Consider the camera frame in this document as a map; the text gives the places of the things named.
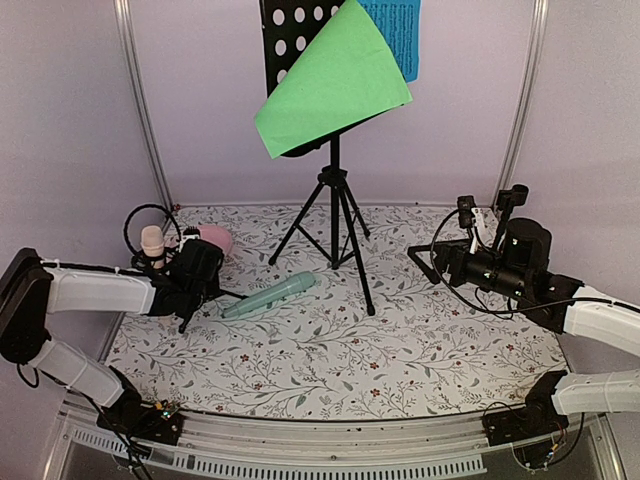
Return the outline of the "black small tripod mic stand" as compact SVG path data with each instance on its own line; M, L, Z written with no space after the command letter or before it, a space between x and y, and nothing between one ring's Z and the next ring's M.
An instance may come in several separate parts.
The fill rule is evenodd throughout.
M194 314L207 302L213 301L223 296L230 296L242 300L246 298L244 295L234 293L221 288L222 295L212 300L205 300L198 295L192 295L183 290L181 287L177 275L174 273L174 259L178 256L179 252L177 248L165 247L165 264L161 269L152 268L144 259L141 246L138 248L133 246L129 237L129 227L134 216L138 213L154 209L161 211L165 219L173 225L176 234L180 235L184 229L182 229L173 213L162 205L158 204L142 204L135 207L126 217L123 225L123 237L125 244L129 251L132 253L131 266L148 276L152 282L152 285L156 289L156 294L149 311L151 316L169 316L174 315L181 320L181 324L178 327L178 332L183 334L187 326L189 325Z

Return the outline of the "beige toy microphone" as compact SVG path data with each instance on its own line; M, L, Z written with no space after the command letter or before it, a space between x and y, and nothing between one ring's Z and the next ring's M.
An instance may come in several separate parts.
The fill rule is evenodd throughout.
M162 229L157 225L147 225L141 230L140 246L143 259L154 269L165 264L165 241Z

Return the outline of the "black round-base mic stand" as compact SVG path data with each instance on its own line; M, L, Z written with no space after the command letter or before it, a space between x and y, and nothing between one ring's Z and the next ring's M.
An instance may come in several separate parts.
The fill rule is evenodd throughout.
M493 249L498 249L514 208L526 203L528 193L529 188L522 184L515 184L511 189L503 189L498 192L495 210L498 225L492 244Z

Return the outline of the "mint green toy microphone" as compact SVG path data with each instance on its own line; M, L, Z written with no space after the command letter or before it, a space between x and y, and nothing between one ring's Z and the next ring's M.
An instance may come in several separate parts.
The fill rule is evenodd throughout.
M223 310L222 317L241 317L275 301L304 292L315 283L316 278L313 273L308 271L297 273L229 306Z

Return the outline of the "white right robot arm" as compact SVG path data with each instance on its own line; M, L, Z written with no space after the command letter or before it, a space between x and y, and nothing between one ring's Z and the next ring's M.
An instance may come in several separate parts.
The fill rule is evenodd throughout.
M520 314L539 327L599 341L632 355L639 353L639 308L583 281L549 272L551 233L528 218L502 220L495 243L480 240L472 217L464 215L466 239L412 246L409 258L434 285L450 292L471 284L516 303ZM517 427L537 436L556 416L587 412L636 412L639 373L636 370L576 374L566 370L545 373L530 389Z

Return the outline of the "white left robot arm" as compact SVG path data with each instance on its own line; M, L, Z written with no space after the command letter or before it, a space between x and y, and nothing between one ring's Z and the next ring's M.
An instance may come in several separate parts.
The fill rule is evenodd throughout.
M86 395L128 434L148 426L141 396L117 370L53 337L48 316L60 312L117 312L175 316L188 324L219 291L221 248L190 239L159 269L121 270L65 264L21 249L1 278L1 356L29 365Z

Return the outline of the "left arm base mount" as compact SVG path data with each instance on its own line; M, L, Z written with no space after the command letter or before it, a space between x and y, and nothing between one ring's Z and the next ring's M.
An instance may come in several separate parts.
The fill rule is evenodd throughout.
M100 407L97 425L123 436L138 455L147 458L151 450L138 446L133 439L176 446L183 431L185 417L179 407L168 401L154 404L142 399L134 385L117 369L110 367L123 387L115 403Z

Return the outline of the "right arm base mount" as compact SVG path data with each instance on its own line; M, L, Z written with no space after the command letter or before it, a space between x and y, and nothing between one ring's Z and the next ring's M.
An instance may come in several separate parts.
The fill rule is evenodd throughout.
M489 404L481 416L489 445L509 444L558 433L557 440L545 441L541 446L519 447L513 450L513 456L521 467L532 473L547 470L569 457L581 440L585 414L581 414L579 427L571 446L559 455L558 452L566 445L569 420L567 415L556 411L552 395L558 390L560 381L568 375L566 370L545 373L526 395L524 405L521 407L511 407L501 401Z

